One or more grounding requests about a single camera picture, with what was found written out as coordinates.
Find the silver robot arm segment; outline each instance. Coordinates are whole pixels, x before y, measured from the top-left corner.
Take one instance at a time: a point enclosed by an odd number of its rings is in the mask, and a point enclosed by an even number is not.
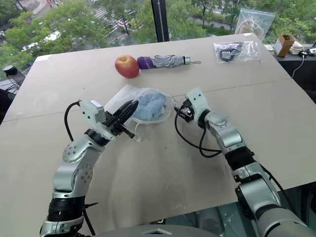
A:
[[[105,146],[117,135],[134,134],[123,125],[135,112],[138,101],[128,101],[114,114],[96,101],[80,101],[84,118],[93,129],[69,144],[53,179],[52,201],[41,229],[41,237],[80,237],[84,199],[92,180],[93,168]]]
[[[240,183],[236,188],[238,201],[245,215],[256,221],[260,235],[315,237],[293,212],[281,207],[275,187],[228,118],[210,109],[200,88],[194,88],[186,98],[183,106],[177,109],[179,116],[187,122],[196,121],[216,138],[235,181]]]

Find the cardboard box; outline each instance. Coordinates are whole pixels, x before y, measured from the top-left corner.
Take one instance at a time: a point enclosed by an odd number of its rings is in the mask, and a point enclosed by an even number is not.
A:
[[[280,57],[285,57],[294,41],[296,41],[296,39],[291,34],[279,35],[275,43],[276,55]]]

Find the blue towel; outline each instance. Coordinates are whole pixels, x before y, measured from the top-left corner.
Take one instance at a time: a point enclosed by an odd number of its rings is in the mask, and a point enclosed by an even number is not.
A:
[[[166,104],[166,97],[158,92],[148,92],[137,98],[138,107],[134,117],[142,121],[157,120],[163,114],[163,106]]]

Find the black cable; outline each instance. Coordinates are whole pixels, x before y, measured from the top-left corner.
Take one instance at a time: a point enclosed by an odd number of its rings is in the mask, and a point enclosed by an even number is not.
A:
[[[284,189],[282,188],[281,184],[277,181],[277,179],[273,176],[273,174],[271,174],[270,171],[268,171],[263,165],[261,165],[262,169],[264,172],[266,172],[270,178],[272,178],[272,180],[276,183],[276,185],[278,186],[278,188],[280,189],[281,193],[284,195],[288,205],[290,206],[290,208],[292,209],[292,211],[294,212],[295,215],[298,216],[293,203],[290,201],[289,197],[287,196],[287,194],[285,193]]]
[[[70,132],[70,129],[69,129],[69,126],[68,126],[68,120],[67,120],[67,119],[68,119],[69,110],[70,110],[74,105],[78,105],[78,106],[80,107],[79,101],[71,103],[71,104],[67,107],[67,109],[66,109],[66,111],[65,111],[65,115],[64,115],[65,127],[66,127],[66,130],[67,130],[68,136],[69,136],[69,138],[70,138],[70,140],[71,140],[72,142],[74,141],[74,139],[73,139],[73,136],[71,135],[71,132]]]
[[[206,154],[203,153],[203,150],[202,150],[202,142],[203,142],[203,140],[204,140],[205,134],[206,134],[206,127],[205,127],[204,130],[203,130],[203,134],[202,134],[202,136],[201,136],[201,139],[200,139],[200,141],[199,141],[199,146],[198,146],[198,149],[199,149],[199,152],[201,153],[201,155],[202,155],[203,157],[205,157],[205,158],[212,158],[212,157],[217,156],[218,154],[221,154],[222,151],[218,151],[217,153],[212,154],[212,155],[206,155]]]
[[[93,229],[93,227],[92,227],[92,224],[91,224],[91,222],[90,222],[90,220],[89,220],[89,217],[88,217],[88,215],[87,215],[87,211],[84,209],[82,212],[83,212],[84,219],[85,219],[85,221],[86,221],[86,223],[87,223],[87,225],[88,225],[88,227],[89,227],[89,230],[90,230],[92,236],[95,236],[95,232],[94,232],[94,229]]]
[[[175,127],[175,129],[176,129],[176,132],[178,133],[178,135],[179,135],[186,143],[188,143],[189,145],[191,145],[191,146],[193,146],[193,147],[195,147],[195,148],[200,149],[199,146],[197,146],[197,145],[193,144],[192,142],[188,141],[188,140],[180,133],[180,131],[179,131],[179,129],[178,129],[178,124],[177,124],[178,115],[179,115],[179,114],[178,114],[178,112],[177,112],[176,117],[174,118],[174,127]],[[217,152],[217,153],[221,153],[221,152],[222,152],[221,150],[207,149],[207,148],[202,148],[202,147],[201,147],[201,149],[202,149],[203,151],[207,151],[207,152]]]

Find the apple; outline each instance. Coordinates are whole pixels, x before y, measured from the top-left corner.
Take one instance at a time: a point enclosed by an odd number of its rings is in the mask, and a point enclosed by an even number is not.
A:
[[[129,55],[119,56],[115,61],[115,68],[123,77],[134,78],[139,74],[139,66],[135,58]]]

